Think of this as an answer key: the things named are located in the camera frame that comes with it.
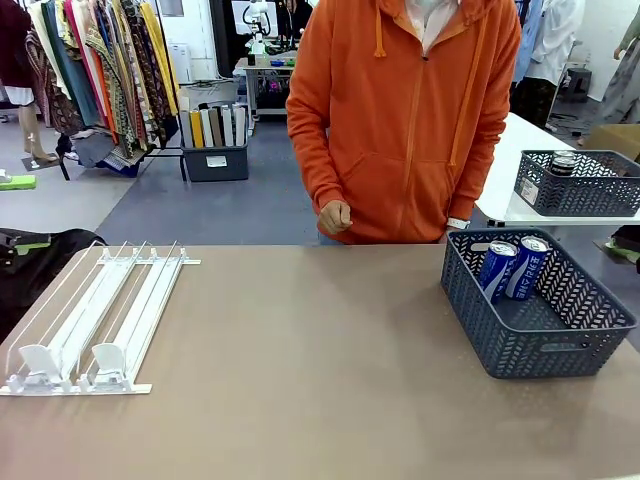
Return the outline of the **person's right hand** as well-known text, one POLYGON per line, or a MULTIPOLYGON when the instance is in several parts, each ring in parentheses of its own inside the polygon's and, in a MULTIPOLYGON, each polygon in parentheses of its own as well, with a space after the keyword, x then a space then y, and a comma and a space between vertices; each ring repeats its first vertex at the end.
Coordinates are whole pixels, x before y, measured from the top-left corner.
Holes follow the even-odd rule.
POLYGON ((331 200, 321 208, 318 225, 326 233, 338 234, 352 226, 350 206, 340 200, 331 200))

